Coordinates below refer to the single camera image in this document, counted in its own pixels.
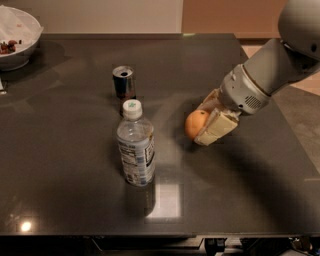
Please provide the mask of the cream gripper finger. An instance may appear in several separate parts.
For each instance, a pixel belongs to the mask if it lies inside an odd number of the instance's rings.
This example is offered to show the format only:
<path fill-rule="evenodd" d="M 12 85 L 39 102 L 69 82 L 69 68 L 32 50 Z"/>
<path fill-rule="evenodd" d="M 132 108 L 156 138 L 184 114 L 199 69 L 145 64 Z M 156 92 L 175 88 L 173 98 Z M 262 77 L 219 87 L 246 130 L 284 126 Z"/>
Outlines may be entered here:
<path fill-rule="evenodd" d="M 219 92 L 219 89 L 212 90 L 208 94 L 208 96 L 202 101 L 202 103 L 197 107 L 197 109 L 206 111 L 208 113 L 211 113 L 215 109 L 222 110 L 223 105 L 218 99 Z"/>
<path fill-rule="evenodd" d="M 239 123 L 239 113 L 215 108 L 197 133 L 194 142 L 209 146 L 233 131 Z"/>

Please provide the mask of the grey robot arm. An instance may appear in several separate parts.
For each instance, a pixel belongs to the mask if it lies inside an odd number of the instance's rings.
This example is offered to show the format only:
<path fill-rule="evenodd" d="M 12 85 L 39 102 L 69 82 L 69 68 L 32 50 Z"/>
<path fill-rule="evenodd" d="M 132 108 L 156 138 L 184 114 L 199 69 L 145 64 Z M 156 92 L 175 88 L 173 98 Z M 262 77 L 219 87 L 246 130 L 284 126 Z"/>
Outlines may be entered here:
<path fill-rule="evenodd" d="M 185 122 L 187 136 L 209 145 L 233 131 L 242 115 L 265 107 L 273 94 L 319 71 L 320 0 L 288 0 L 278 39 L 237 65 Z"/>

